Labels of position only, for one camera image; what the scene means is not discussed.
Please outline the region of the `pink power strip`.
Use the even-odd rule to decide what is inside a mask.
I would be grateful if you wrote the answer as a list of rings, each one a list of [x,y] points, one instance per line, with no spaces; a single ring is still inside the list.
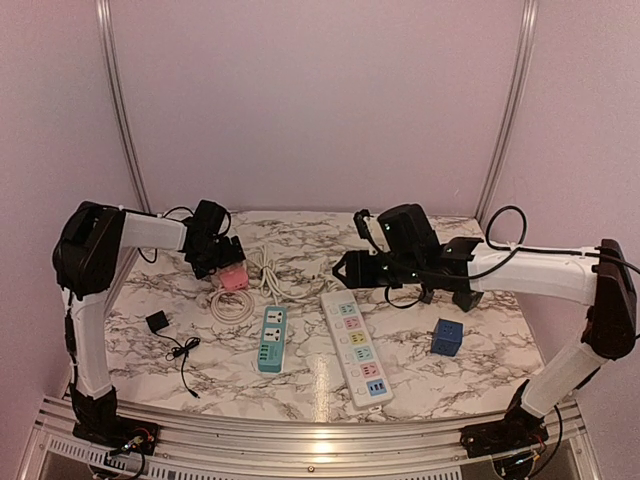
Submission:
[[[219,275],[221,286],[227,291],[245,289],[249,285],[249,276],[243,266],[228,268]]]

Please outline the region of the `black charger with thin cable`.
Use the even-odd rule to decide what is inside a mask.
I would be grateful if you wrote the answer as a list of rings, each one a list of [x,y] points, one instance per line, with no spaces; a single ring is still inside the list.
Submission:
[[[155,312],[145,318],[150,332],[164,340],[172,343],[170,351],[166,354],[167,361],[176,361],[180,359],[180,378],[186,391],[195,399],[199,399],[199,394],[189,386],[185,377],[185,367],[191,352],[201,344],[199,337],[191,336],[186,341],[180,342],[177,338],[163,333],[163,330],[169,327],[169,319],[163,310]]]

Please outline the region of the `long white power strip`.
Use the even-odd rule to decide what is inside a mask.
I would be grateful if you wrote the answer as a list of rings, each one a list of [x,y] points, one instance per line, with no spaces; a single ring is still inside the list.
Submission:
[[[333,291],[320,301],[354,408],[390,403],[394,394],[354,295]]]

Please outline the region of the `blue cube socket adapter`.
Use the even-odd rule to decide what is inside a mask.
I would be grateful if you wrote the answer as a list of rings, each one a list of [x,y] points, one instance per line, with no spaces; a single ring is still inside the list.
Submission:
[[[461,347],[463,334],[462,323],[439,318],[432,335],[431,352],[455,357]]]

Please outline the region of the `teal power strip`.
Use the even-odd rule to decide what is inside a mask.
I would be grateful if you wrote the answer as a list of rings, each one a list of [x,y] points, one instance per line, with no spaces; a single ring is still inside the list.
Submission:
[[[279,374],[283,369],[287,326],[287,308],[267,306],[263,315],[257,368],[261,373]]]

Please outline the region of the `dark green dragon cube adapter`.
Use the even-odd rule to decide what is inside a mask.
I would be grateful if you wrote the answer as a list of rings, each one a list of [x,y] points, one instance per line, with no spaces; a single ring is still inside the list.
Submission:
[[[482,292],[455,292],[452,301],[463,312],[470,312],[478,306],[482,297]]]

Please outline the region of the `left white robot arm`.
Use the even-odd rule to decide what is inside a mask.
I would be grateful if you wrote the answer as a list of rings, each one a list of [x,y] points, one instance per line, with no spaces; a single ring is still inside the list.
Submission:
[[[183,254],[196,278],[245,259],[239,237],[229,235],[231,215],[202,200],[184,219],[85,201],[71,215],[54,248],[52,262],[66,303],[65,343],[71,360],[71,398],[79,424],[106,445],[125,438],[116,390],[107,366],[104,324],[119,257],[127,249]]]

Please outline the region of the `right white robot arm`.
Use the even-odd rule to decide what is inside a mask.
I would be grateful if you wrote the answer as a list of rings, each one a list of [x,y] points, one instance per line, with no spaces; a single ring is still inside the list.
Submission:
[[[596,247],[579,249],[527,247],[488,237],[455,237],[439,241],[418,204],[404,204],[373,217],[366,209],[355,213],[359,237],[366,250],[350,250],[332,273],[349,289],[386,291],[417,284],[422,296],[435,290],[452,293],[464,311],[482,295],[509,291],[568,300],[586,306],[584,331],[515,394],[495,438],[515,448],[529,437],[536,423],[569,392],[587,383],[602,365],[627,356],[638,339],[637,295],[619,243],[604,239]],[[377,242],[369,224],[375,220],[384,237]]]

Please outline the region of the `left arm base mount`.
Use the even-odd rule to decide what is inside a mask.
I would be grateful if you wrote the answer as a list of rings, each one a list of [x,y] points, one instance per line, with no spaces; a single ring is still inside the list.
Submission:
[[[110,447],[113,455],[133,450],[145,456],[151,456],[154,453],[159,432],[160,427],[156,423],[126,417],[118,417],[109,428],[95,429],[79,422],[73,428],[75,437]]]

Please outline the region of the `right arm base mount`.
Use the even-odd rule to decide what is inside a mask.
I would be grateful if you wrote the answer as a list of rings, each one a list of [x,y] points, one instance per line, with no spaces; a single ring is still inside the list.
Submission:
[[[477,458],[544,443],[548,438],[547,429],[541,425],[529,428],[505,421],[495,421],[462,428],[460,444],[469,458]]]

